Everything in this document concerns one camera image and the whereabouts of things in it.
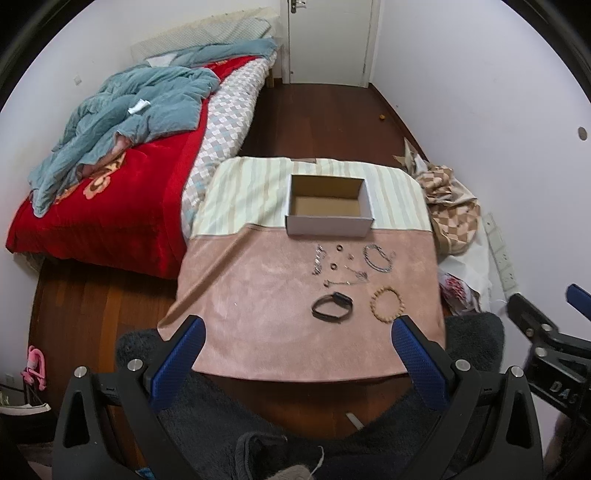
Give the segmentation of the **brown checkered cloth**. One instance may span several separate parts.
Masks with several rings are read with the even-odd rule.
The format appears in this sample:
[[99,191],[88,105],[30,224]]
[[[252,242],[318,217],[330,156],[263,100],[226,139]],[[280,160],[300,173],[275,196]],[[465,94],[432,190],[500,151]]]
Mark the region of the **brown checkered cloth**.
[[478,231],[481,206],[478,198],[445,165],[425,161],[404,139],[405,154],[394,156],[422,188],[440,255],[467,252]]

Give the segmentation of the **white red plastic bag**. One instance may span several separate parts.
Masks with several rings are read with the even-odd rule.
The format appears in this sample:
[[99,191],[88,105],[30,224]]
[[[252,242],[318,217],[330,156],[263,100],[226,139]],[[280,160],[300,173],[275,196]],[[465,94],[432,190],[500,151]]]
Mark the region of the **white red plastic bag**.
[[441,293],[452,313],[462,315],[476,309],[473,292],[463,280],[439,271],[438,281]]

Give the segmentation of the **pink striped table cloth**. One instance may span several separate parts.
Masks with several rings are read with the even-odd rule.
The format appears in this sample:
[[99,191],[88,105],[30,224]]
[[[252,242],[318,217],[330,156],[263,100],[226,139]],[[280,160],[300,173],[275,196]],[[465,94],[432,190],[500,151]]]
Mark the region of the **pink striped table cloth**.
[[[362,239],[291,237],[284,215],[291,175],[363,178],[375,221]],[[349,260],[353,254],[355,260]],[[341,323],[311,315],[341,292]],[[219,166],[193,220],[176,299],[158,324],[171,337],[189,315],[204,320],[200,373],[286,382],[339,382],[402,374],[391,325],[410,316],[446,338],[436,247],[419,183],[361,162],[238,157]]]

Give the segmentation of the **checkered bed sheet mattress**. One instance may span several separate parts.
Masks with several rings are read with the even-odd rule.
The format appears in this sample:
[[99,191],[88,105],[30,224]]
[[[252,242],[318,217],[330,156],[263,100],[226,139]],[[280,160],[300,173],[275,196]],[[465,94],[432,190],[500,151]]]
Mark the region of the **checkered bed sheet mattress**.
[[250,126],[256,100],[266,77],[273,72],[276,53],[259,57],[232,71],[208,102],[206,128],[200,150],[185,181],[180,222],[184,238],[190,236],[192,222],[217,167],[235,157]]

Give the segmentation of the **black smart band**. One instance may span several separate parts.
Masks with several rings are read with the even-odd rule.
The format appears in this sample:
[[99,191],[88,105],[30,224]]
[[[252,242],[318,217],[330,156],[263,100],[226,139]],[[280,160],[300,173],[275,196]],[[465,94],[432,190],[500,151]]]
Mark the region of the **black smart band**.
[[329,295],[319,297],[311,305],[311,315],[315,319],[327,323],[341,323],[348,320],[353,313],[353,300],[351,297],[334,292]]

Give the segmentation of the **white door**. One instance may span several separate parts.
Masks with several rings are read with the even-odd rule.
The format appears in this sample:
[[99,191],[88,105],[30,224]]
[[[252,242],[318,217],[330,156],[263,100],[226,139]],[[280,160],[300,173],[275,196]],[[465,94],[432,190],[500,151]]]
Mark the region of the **white door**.
[[283,1],[283,81],[369,86],[382,2]]

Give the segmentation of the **white power strip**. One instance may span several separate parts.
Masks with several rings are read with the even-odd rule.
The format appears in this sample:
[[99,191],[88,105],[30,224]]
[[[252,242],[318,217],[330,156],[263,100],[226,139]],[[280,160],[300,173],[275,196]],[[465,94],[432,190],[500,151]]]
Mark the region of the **white power strip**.
[[486,213],[482,220],[503,293],[509,299],[513,294],[519,292],[519,283],[512,260],[493,214]]

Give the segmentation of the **white cardboard box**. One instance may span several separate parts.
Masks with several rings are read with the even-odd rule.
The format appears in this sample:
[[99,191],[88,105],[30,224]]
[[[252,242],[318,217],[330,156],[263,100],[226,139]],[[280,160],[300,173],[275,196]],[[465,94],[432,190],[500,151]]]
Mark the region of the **white cardboard box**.
[[291,175],[284,215],[291,237],[365,238],[375,221],[363,178]]

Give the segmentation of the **dark fluffy seat cover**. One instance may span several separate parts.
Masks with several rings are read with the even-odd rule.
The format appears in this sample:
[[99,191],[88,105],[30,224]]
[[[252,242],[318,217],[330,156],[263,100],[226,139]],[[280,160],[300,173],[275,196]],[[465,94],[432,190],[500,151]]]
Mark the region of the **dark fluffy seat cover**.
[[438,420],[407,376],[297,384],[190,373],[158,418],[206,479],[396,478]]

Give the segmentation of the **striped pillow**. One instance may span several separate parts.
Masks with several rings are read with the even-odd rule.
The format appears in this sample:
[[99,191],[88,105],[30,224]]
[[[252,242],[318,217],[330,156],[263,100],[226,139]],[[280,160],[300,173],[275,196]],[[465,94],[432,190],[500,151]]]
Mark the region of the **striped pillow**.
[[134,61],[198,45],[228,44],[280,33],[280,14],[270,7],[209,16],[163,31],[130,47]]

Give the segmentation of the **red blanket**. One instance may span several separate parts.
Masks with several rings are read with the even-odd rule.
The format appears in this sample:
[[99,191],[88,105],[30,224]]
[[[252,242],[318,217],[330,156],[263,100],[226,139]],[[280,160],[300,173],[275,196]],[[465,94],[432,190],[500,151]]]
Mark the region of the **red blanket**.
[[[253,59],[238,57],[209,66],[222,81]],[[82,178],[43,217],[33,214],[29,193],[8,228],[7,250],[176,277],[186,251],[182,191],[204,139],[211,96],[195,130],[117,150],[97,166],[85,167]]]

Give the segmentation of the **blue-grey quilt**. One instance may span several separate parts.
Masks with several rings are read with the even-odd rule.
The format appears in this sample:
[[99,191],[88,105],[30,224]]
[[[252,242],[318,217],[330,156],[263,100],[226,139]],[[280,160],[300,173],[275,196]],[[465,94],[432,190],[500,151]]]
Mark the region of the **blue-grey quilt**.
[[28,177],[33,214],[47,214],[56,198],[117,150],[197,128],[202,106],[221,84],[211,63],[276,53],[273,38],[197,45],[169,53],[164,66],[143,61],[107,78],[71,113],[61,138]]

